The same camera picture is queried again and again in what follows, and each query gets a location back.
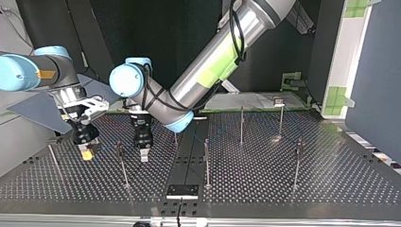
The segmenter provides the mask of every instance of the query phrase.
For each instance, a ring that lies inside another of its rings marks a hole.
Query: metal rod
[[[66,191],[69,191],[69,188],[68,188],[68,186],[67,186],[68,184],[65,183],[64,176],[62,175],[61,168],[60,168],[60,165],[59,165],[59,161],[57,161],[56,154],[54,153],[54,150],[53,150],[53,148],[51,147],[51,145],[47,145],[47,146],[48,146],[48,148],[50,149],[50,153],[51,153],[51,156],[52,156],[52,158],[53,158],[54,164],[56,165],[56,168],[57,168],[57,170],[59,171],[59,174],[60,174],[60,177],[61,177],[61,181],[62,181],[62,183],[64,184],[64,189],[65,189]]]
[[[299,155],[299,152],[297,152],[297,167],[295,168],[294,187],[292,189],[293,192],[295,192],[295,190],[297,189],[298,174],[299,174],[299,171],[300,171],[300,163],[301,163],[300,155]]]
[[[244,119],[244,107],[241,106],[241,145],[244,143],[244,123],[245,123],[245,119]]]
[[[126,170],[126,168],[125,168],[123,159],[121,159],[121,166],[123,167],[124,179],[125,179],[125,181],[126,181],[126,187],[131,187],[131,186],[130,186],[130,183],[128,182],[127,170]]]
[[[283,129],[283,118],[284,118],[284,106],[281,107],[281,114],[280,114],[280,129],[278,131],[278,135],[280,136]]]
[[[209,189],[212,185],[210,184],[209,175],[209,140],[204,140],[204,155],[206,157],[206,188]]]

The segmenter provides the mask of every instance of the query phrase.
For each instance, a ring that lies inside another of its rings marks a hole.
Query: white wall
[[[15,0],[0,0],[0,6],[11,8],[19,13]],[[12,18],[12,22],[24,34],[21,23],[16,17]],[[1,51],[30,53],[31,48],[18,38],[3,15],[0,15],[0,31]],[[0,176],[44,148],[46,140],[54,136],[53,131],[29,122],[23,117],[10,117],[9,114],[2,116],[7,107],[33,95],[31,93],[0,92]]]
[[[328,97],[329,87],[346,87],[345,96],[347,98],[351,96],[371,10],[372,7],[368,7],[363,17],[344,17],[340,22],[339,36],[334,50],[323,101],[322,113],[324,118],[345,119],[348,107],[344,106],[340,115],[326,115],[324,113],[325,103]]]

